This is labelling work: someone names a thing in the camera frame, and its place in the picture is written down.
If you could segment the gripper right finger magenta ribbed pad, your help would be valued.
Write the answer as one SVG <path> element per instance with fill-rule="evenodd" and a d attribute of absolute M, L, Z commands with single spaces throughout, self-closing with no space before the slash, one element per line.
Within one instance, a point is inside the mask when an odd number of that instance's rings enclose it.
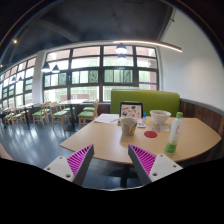
<path fill-rule="evenodd" d="M 182 169 L 165 154 L 155 155 L 132 144 L 128 145 L 128 155 L 142 185 L 147 185 Z"/>

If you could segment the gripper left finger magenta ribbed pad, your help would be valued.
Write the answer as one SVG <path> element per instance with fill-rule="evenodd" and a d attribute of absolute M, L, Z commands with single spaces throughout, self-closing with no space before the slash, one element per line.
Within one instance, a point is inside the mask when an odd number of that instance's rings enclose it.
<path fill-rule="evenodd" d="M 44 170 L 81 186 L 93 155 L 94 146 L 90 144 L 68 157 L 58 156 Z"/>

